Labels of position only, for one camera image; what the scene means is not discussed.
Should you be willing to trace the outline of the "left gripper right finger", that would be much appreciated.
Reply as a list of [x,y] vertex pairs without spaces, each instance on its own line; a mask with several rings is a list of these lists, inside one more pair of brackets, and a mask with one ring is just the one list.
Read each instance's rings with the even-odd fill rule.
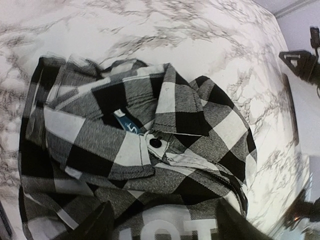
[[219,240],[272,240],[248,222],[225,199],[221,199],[217,205],[216,221]]

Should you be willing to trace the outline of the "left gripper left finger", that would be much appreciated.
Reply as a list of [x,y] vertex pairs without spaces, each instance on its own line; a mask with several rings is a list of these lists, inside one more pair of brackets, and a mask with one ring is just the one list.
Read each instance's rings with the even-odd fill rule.
[[111,203],[103,202],[68,236],[68,240],[111,240],[114,211]]

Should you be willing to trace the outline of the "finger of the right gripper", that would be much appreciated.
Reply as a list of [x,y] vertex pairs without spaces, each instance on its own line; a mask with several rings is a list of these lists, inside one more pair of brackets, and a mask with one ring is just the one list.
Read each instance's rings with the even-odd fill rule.
[[306,50],[281,51],[279,58],[301,80],[307,83],[320,82],[319,56]]

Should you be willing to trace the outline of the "black white plaid shirt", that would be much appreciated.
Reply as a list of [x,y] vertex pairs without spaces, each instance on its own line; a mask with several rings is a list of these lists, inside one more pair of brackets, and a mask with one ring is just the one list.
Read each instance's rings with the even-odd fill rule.
[[247,218],[256,164],[247,121],[210,78],[43,56],[21,120],[22,230],[67,240],[110,202],[111,240],[216,240],[220,200]]

